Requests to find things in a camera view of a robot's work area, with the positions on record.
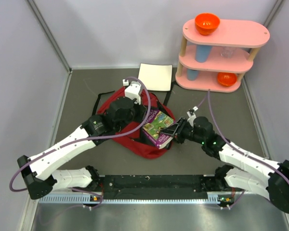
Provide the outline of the purple Treehouse book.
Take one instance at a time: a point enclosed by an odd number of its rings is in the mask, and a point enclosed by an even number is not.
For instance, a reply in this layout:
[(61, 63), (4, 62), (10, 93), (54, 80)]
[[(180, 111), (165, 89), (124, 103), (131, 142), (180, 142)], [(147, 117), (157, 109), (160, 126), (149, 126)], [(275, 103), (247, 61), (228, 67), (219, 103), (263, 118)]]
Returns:
[(172, 140), (172, 137), (165, 135), (161, 132), (162, 129), (168, 128), (174, 124), (174, 119), (166, 115), (164, 112), (159, 109), (150, 109), (149, 116), (145, 121), (145, 124), (142, 126), (143, 132), (146, 137), (158, 148), (165, 148), (169, 142)]

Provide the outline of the red student backpack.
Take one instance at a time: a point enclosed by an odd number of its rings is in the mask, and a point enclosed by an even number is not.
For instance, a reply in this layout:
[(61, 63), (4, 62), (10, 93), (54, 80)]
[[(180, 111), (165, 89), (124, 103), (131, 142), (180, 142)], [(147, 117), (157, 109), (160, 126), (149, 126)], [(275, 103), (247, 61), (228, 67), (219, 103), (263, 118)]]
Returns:
[(167, 107), (170, 95), (171, 93), (168, 92), (164, 103), (161, 103), (155, 94), (149, 93), (151, 109), (144, 126), (130, 135), (113, 140), (146, 159), (155, 159), (164, 155), (171, 148), (172, 137), (160, 134), (159, 130), (170, 126), (175, 121), (172, 111)]

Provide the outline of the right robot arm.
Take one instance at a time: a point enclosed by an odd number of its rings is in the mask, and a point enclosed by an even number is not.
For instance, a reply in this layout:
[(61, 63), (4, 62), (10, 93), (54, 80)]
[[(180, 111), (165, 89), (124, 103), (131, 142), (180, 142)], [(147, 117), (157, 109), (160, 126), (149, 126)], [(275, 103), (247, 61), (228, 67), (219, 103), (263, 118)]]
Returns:
[(289, 161), (282, 163), (259, 157), (215, 133), (206, 117), (180, 118), (160, 131), (177, 143), (185, 140), (201, 144), (202, 150), (227, 166), (217, 171), (218, 189), (241, 188), (269, 200), (276, 208), (289, 214)]

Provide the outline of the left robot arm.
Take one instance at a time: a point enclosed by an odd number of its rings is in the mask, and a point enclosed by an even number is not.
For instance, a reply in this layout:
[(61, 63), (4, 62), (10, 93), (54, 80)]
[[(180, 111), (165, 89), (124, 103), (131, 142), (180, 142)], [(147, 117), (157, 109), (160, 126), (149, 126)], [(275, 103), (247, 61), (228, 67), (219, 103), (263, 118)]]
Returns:
[(119, 97), (101, 114), (92, 115), (69, 136), (48, 150), (17, 159), (31, 199), (40, 199), (51, 191), (64, 188), (87, 188), (94, 191), (100, 180), (93, 167), (59, 170), (59, 167), (112, 138), (132, 122), (144, 120), (147, 107), (127, 97)]

